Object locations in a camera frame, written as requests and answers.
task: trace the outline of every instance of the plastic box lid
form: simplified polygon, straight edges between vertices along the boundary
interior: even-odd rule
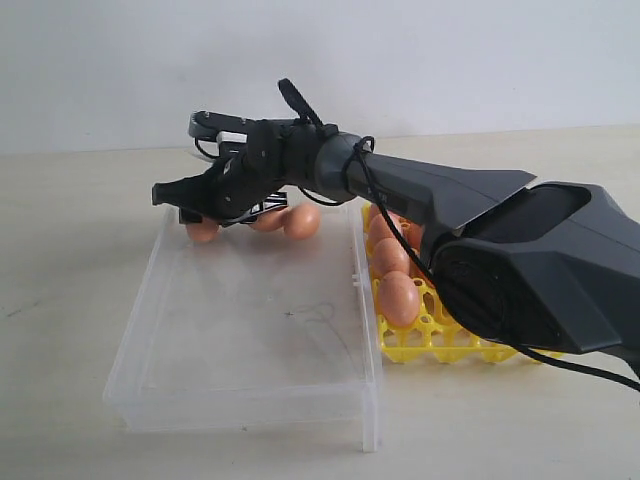
[[[377,449],[382,364],[360,208],[320,208],[305,241],[238,225],[207,245],[167,209],[104,392],[129,430],[360,418],[363,450]]]

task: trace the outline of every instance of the table surface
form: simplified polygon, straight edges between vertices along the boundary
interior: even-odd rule
[[[386,139],[377,151],[604,185],[640,219],[640,127]],[[383,445],[350,424],[128,434],[102,392],[190,149],[0,158],[0,478],[640,478],[637,395],[548,366],[385,365]],[[580,362],[625,375],[600,354]]]

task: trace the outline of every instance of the robotic arm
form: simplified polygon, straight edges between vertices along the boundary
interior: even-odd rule
[[[189,134],[198,148],[217,142],[219,154],[201,175],[154,185],[153,204],[180,208],[186,222],[206,216],[228,226],[285,185],[336,205],[365,198],[391,227],[388,211],[426,226],[419,258],[392,230],[467,330],[640,391],[633,380],[532,350],[601,351],[640,375],[640,225],[602,187],[529,187],[535,176],[524,171],[378,155],[372,138],[322,123],[289,80],[278,86],[298,118],[194,113]]]

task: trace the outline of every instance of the yellow egg tray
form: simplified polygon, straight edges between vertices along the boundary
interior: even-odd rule
[[[370,207],[371,205],[367,204],[362,208],[365,235],[369,230]],[[400,223],[403,230],[409,227],[406,219],[400,218]],[[366,243],[365,248],[369,265],[371,265],[371,245]],[[378,323],[378,341],[382,353],[389,360],[394,363],[408,363],[431,354],[441,363],[455,363],[470,355],[479,355],[487,363],[500,363],[518,354],[513,348],[488,342],[458,324],[442,305],[435,288],[415,266],[412,265],[412,269],[411,277],[422,298],[420,313],[409,327],[397,328],[391,326],[380,313],[377,304],[380,279],[374,274],[371,266],[369,267]],[[561,356],[557,352],[540,351],[539,353],[555,358]]]

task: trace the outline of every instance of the black cable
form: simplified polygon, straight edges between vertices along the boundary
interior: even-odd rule
[[[198,151],[203,154],[205,157],[210,158],[211,160],[218,160],[220,157],[216,157],[215,155],[211,155],[209,152],[207,152],[204,148],[202,148],[202,146],[200,145],[200,140],[199,139],[194,139],[194,143],[196,144],[196,148],[198,149]]]
[[[333,202],[329,200],[322,200],[321,198],[314,197],[302,187],[298,187],[298,190],[300,190],[302,194],[308,199],[313,200],[314,202],[319,203],[320,205],[324,205],[325,207],[339,207],[344,203],[344,202]]]
[[[415,254],[415,252],[413,251],[409,243],[404,239],[402,234],[398,232],[395,225],[393,224],[393,221],[391,220],[391,217],[389,216],[389,212],[387,211],[387,208],[382,202],[382,199],[380,197],[380,192],[378,191],[378,188],[376,187],[375,182],[373,181],[373,175],[371,174],[371,171],[369,170],[369,167],[367,166],[367,163],[364,159],[363,154],[366,153],[364,146],[367,143],[370,144],[370,152],[373,152],[373,148],[375,146],[375,139],[370,136],[363,137],[354,147],[354,155],[352,157],[352,160],[355,159],[362,167],[362,171],[364,172],[364,176],[367,180],[367,184],[369,186],[369,189],[371,190],[371,194],[373,196],[374,202],[380,209],[380,214],[384,217],[388,227],[391,229],[391,232],[396,237],[396,239],[400,242],[400,245],[402,245],[402,248],[404,248],[404,250],[407,252],[411,260],[413,260],[415,265],[418,267],[420,272],[422,272],[425,278],[435,286],[433,275],[431,274],[431,272],[429,272],[428,268],[422,262],[422,260],[420,260],[420,258]],[[547,355],[538,353],[529,347],[521,345],[518,342],[509,341],[509,342],[504,342],[504,344],[538,362],[545,363],[553,367],[561,368],[563,370],[569,370],[576,373],[582,373],[585,375],[599,377],[605,380],[609,380],[611,382],[618,383],[620,385],[624,385],[625,387],[629,387],[632,390],[636,390],[640,392],[640,382],[627,378],[623,375],[618,375],[617,373],[609,372],[607,370],[602,370],[600,368],[588,367],[586,365],[580,365],[578,363],[567,362],[566,360],[560,360],[557,358],[549,357]]]

